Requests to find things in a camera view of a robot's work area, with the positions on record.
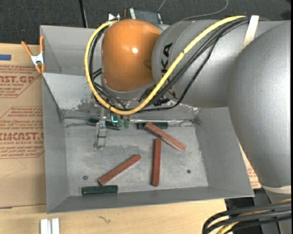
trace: cardboard box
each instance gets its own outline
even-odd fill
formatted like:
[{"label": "cardboard box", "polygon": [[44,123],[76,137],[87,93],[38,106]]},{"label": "cardboard box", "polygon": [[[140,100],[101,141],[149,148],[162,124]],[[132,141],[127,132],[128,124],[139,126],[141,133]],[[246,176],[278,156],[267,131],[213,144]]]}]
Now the cardboard box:
[{"label": "cardboard box", "polygon": [[0,54],[0,208],[45,204],[42,77],[20,44]]}]

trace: red wooden stick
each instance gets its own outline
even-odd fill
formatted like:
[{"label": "red wooden stick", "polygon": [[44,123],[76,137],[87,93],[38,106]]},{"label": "red wooden stick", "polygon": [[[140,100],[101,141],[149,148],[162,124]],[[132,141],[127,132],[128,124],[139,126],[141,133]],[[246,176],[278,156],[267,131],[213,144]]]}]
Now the red wooden stick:
[{"label": "red wooden stick", "polygon": [[186,149],[186,146],[183,143],[176,140],[173,136],[165,133],[162,129],[158,128],[151,122],[148,122],[145,125],[145,129],[149,130],[151,133],[155,134],[156,136],[161,138],[163,141],[167,142],[169,145],[173,146],[179,151],[184,151]]},{"label": "red wooden stick", "polygon": [[152,186],[158,186],[160,182],[161,149],[162,141],[160,138],[156,138],[154,141]]},{"label": "red wooden stick", "polygon": [[121,165],[119,165],[118,167],[116,167],[114,170],[110,171],[109,173],[107,173],[106,175],[104,175],[103,177],[101,177],[98,180],[99,184],[100,185],[105,185],[111,179],[113,179],[118,174],[122,173],[124,170],[126,170],[127,168],[129,168],[130,166],[132,166],[133,164],[135,164],[136,162],[138,162],[140,159],[141,159],[141,156],[139,154],[134,155],[133,157],[131,157],[130,159],[126,160],[124,163],[122,163]]}]

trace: orange sphere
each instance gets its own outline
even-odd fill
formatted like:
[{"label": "orange sphere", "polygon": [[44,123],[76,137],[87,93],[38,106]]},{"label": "orange sphere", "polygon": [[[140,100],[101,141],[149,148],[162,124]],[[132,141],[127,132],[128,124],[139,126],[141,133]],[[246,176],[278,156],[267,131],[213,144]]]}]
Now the orange sphere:
[{"label": "orange sphere", "polygon": [[151,83],[152,51],[160,34],[153,24],[137,19],[125,19],[110,26],[102,43],[105,85],[128,92]]}]

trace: yellow cable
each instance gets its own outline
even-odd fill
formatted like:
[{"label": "yellow cable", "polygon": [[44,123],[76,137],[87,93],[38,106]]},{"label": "yellow cable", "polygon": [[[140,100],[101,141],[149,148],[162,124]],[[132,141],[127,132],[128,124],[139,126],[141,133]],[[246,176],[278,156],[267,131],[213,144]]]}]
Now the yellow cable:
[{"label": "yellow cable", "polygon": [[[290,198],[289,199],[284,199],[284,200],[281,200],[281,201],[278,201],[278,202],[275,202],[275,203],[272,203],[272,205],[273,204],[288,203],[288,202],[291,202]],[[247,212],[247,213],[241,213],[238,216],[245,216],[245,215],[251,215],[251,214],[256,214],[256,213],[264,213],[264,212],[268,212],[268,211],[269,210]],[[226,233],[227,231],[231,230],[232,227],[235,226],[237,223],[239,223],[239,222],[230,223],[230,224],[228,224],[226,226],[221,227],[216,234],[224,234],[224,233]]]},{"label": "yellow cable", "polygon": [[185,54],[191,50],[202,38],[204,38],[206,35],[208,35],[211,31],[213,31],[214,29],[220,27],[221,25],[234,21],[236,19],[239,18],[243,18],[245,16],[235,16],[235,17],[229,17],[226,19],[223,19],[221,21],[218,21],[216,23],[214,23],[213,25],[211,25],[210,27],[208,27],[207,29],[205,29],[204,31],[202,31],[195,39],[193,39],[188,46],[179,54],[179,56],[175,59],[175,61],[171,64],[171,66],[167,69],[165,75],[162,77],[162,79],[159,81],[159,83],[156,85],[156,87],[152,90],[152,92],[149,94],[149,96],[141,103],[139,104],[136,108],[133,108],[131,110],[128,111],[123,111],[123,110],[118,110],[114,107],[112,107],[112,105],[108,104],[96,91],[96,89],[94,88],[92,81],[91,81],[91,76],[89,74],[89,67],[88,67],[88,56],[89,56],[89,52],[90,52],[90,47],[92,44],[92,41],[94,40],[95,36],[105,27],[117,22],[117,21],[109,21],[106,23],[103,23],[99,28],[97,28],[92,36],[90,37],[87,47],[86,47],[86,51],[85,51],[85,55],[84,55],[84,70],[85,70],[85,75],[87,77],[87,81],[88,84],[90,86],[90,89],[93,93],[93,95],[97,98],[98,102],[101,103],[104,107],[106,107],[107,109],[109,109],[110,111],[120,114],[120,115],[131,115],[134,114],[138,111],[140,111],[141,109],[143,109],[152,99],[153,97],[156,95],[156,93],[160,90],[160,88],[163,86],[163,84],[165,83],[165,81],[168,79],[168,77],[171,75],[171,73],[173,72],[173,70],[176,68],[176,66],[178,65],[178,63],[182,60],[182,58],[185,56]]},{"label": "yellow cable", "polygon": [[[257,214],[257,213],[264,213],[264,212],[268,212],[269,210],[264,210],[264,211],[256,211],[256,212],[247,212],[247,213],[241,213],[238,216],[245,216],[245,215],[251,215],[251,214]],[[235,226],[237,223],[239,222],[233,222],[230,223],[226,226],[221,227],[218,232],[216,234],[224,234],[227,231],[231,230],[233,226]]]}]

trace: black floor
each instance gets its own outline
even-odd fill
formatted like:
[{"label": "black floor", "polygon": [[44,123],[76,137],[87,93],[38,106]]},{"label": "black floor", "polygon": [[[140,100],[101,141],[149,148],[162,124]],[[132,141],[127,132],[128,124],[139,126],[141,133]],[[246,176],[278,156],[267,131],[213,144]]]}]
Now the black floor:
[{"label": "black floor", "polygon": [[[97,27],[107,20],[109,12],[122,13],[126,7],[156,12],[162,1],[84,0],[84,8],[89,26]],[[164,23],[172,24],[185,17],[218,11],[225,4],[225,0],[167,0],[160,12]],[[241,14],[288,20],[291,4],[287,0],[229,0],[225,11],[206,18],[222,19]],[[41,24],[82,27],[78,0],[0,0],[0,42],[25,40],[37,44]]]}]

